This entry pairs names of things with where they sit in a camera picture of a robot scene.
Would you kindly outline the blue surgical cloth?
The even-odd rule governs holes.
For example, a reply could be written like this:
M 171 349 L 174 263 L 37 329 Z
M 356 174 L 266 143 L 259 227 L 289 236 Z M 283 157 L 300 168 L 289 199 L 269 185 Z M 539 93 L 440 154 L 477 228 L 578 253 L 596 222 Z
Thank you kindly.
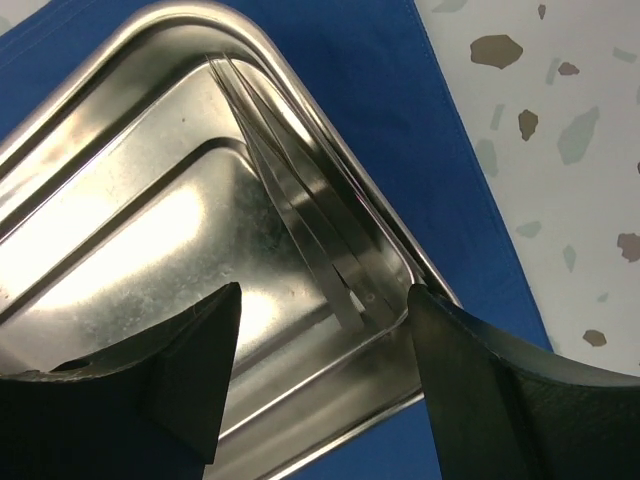
M 153 1 L 51 1 L 1 36 L 1 140 Z M 413 1 L 219 1 L 274 41 L 462 305 L 552 347 Z M 287 479 L 441 479 L 424 402 Z

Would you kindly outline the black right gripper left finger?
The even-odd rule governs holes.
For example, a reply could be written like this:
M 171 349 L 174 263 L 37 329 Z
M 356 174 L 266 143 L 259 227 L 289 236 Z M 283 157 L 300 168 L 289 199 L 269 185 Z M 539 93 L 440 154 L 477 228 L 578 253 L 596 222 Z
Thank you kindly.
M 241 316 L 229 283 L 49 372 L 1 379 L 5 479 L 199 479 L 215 458 Z

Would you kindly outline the stainless steel instrument tray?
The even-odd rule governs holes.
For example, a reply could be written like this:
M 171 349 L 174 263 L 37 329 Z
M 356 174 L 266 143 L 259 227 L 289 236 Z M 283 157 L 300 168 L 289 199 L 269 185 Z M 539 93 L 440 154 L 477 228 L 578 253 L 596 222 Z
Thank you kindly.
M 211 75 L 229 57 L 309 148 L 403 307 L 342 328 Z M 208 479 L 282 479 L 420 401 L 406 297 L 434 268 L 273 40 L 221 2 L 135 11 L 1 145 L 1 369 L 47 371 L 242 290 Z

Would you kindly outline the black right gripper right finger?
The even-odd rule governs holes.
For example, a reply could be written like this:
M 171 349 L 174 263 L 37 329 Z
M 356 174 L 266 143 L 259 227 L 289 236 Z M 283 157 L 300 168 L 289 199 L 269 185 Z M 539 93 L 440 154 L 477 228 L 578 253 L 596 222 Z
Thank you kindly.
M 443 478 L 638 478 L 637 377 L 543 350 L 424 285 L 408 321 Z

